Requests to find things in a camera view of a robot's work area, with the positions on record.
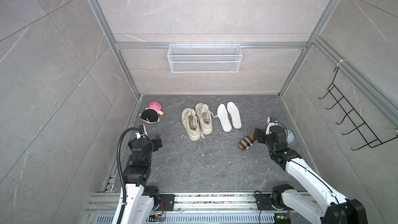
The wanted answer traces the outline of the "white shoe insole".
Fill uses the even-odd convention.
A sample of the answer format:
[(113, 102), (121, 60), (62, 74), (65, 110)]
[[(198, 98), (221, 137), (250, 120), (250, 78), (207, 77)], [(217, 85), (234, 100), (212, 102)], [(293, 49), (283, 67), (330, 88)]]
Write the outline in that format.
[(238, 107), (233, 102), (228, 102), (227, 111), (231, 115), (233, 127), (236, 129), (240, 129), (242, 125)]
[(220, 104), (217, 108), (217, 116), (221, 123), (221, 126), (225, 132), (230, 132), (232, 130), (231, 123), (228, 117), (228, 111), (224, 104)]

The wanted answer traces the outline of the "cream sneaker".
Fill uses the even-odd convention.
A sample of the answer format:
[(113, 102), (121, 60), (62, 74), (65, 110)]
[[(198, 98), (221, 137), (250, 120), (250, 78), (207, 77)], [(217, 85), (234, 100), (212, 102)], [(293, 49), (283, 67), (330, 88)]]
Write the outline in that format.
[(187, 137), (189, 140), (198, 141), (199, 139), (205, 138), (201, 131), (199, 119), (194, 109), (184, 109), (181, 114), (181, 122), (187, 132)]
[(198, 103), (195, 106), (196, 116), (199, 119), (201, 132), (204, 135), (212, 134), (212, 117), (213, 113), (209, 110), (209, 106), (204, 103)]

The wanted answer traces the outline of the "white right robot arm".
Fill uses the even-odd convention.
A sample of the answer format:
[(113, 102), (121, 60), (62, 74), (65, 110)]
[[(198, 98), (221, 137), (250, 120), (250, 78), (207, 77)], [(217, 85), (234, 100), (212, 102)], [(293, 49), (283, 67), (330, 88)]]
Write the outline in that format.
[(288, 146), (288, 130), (270, 122), (266, 129), (256, 128), (254, 138), (268, 148), (270, 158), (293, 176), (313, 197), (304, 198), (289, 184), (275, 186), (270, 203), (276, 210), (292, 209), (312, 224), (366, 224), (365, 207), (348, 199), (312, 170), (302, 156)]

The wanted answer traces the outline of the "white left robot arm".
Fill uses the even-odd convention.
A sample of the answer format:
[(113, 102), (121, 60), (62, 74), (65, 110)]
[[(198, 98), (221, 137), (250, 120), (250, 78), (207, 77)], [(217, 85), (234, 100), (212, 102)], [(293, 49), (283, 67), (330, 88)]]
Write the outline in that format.
[(117, 168), (121, 181), (121, 193), (114, 214), (114, 224), (144, 224), (150, 212), (160, 205), (157, 186), (146, 186), (151, 173), (152, 153), (163, 146), (158, 134), (150, 140), (147, 135), (129, 141), (131, 154), (126, 168), (122, 170), (121, 143), (127, 132), (123, 132), (117, 148)]

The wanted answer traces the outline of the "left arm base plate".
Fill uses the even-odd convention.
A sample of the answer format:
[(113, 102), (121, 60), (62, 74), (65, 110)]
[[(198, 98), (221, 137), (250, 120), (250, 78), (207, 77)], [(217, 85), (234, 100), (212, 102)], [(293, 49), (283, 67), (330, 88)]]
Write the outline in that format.
[(138, 209), (149, 208), (151, 211), (173, 211), (176, 195), (160, 194), (159, 196), (141, 196)]

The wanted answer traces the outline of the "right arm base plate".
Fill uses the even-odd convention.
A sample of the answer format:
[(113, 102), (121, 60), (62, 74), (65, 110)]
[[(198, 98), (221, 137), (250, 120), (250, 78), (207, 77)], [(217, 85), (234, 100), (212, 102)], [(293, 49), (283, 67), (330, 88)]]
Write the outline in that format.
[(254, 197), (259, 211), (294, 211), (293, 208), (285, 206), (281, 201), (274, 200), (271, 194), (259, 194), (257, 192)]

